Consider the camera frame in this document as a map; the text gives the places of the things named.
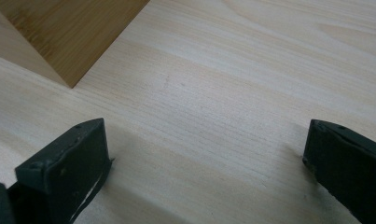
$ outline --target black robotic claw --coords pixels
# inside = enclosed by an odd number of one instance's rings
[[[338,124],[313,119],[303,162],[362,223],[376,224],[376,143]]]
[[[0,224],[73,223],[104,184],[109,160],[103,119],[78,124],[0,184]]]

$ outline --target light wood surface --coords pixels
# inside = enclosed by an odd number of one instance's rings
[[[0,57],[74,87],[147,2],[0,0]]]
[[[99,117],[77,223],[358,223],[301,155],[310,119],[376,141],[376,0],[152,0],[72,90],[0,58],[0,181]]]

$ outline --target wooden box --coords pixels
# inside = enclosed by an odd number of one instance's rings
[[[0,0],[0,57],[74,87],[149,0]]]

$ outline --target black object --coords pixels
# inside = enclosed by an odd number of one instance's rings
[[[303,162],[362,223],[376,224],[376,143],[341,125],[313,119]]]
[[[0,184],[0,224],[73,223],[104,184],[109,160],[103,119],[78,124]]]

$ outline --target wooden table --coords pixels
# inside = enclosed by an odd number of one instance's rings
[[[72,90],[0,58],[0,182],[99,117],[77,223],[358,223],[301,156],[310,119],[376,141],[376,0],[151,0]]]

